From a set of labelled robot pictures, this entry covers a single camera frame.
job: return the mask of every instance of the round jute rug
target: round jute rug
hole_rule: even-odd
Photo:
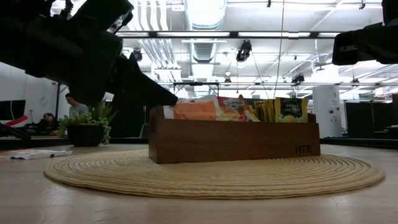
[[[357,159],[322,155],[158,165],[147,150],[98,152],[49,166],[45,175],[78,187],[168,198],[254,199],[360,189],[384,172]]]

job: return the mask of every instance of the wooden tray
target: wooden tray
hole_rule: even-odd
[[[150,112],[149,158],[157,164],[319,155],[317,123],[165,119],[162,106]]]

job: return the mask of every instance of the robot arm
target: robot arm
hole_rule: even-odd
[[[87,0],[69,19],[66,2],[60,15],[51,16],[53,0],[0,1],[0,62],[68,85],[86,105],[100,102],[106,91],[128,103],[176,104],[177,97],[144,75],[133,55],[121,53],[123,40],[115,33],[132,19],[128,0]]]

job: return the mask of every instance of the green plant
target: green plant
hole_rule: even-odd
[[[102,101],[98,105],[91,107],[89,112],[85,114],[67,116],[60,122],[60,131],[59,135],[63,136],[68,126],[72,125],[101,125],[104,127],[104,137],[103,144],[109,144],[109,132],[111,127],[109,127],[109,123],[116,116],[117,111],[112,113],[112,106],[110,103],[107,105],[105,101]]]

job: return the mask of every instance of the wooden table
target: wooden table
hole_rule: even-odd
[[[74,148],[74,154],[146,145]],[[49,149],[65,150],[68,146]],[[276,200],[180,200],[134,197],[58,184],[43,169],[64,157],[0,160],[0,223],[387,224],[398,222],[398,151],[322,146],[323,153],[382,167],[384,182],[342,194]]]

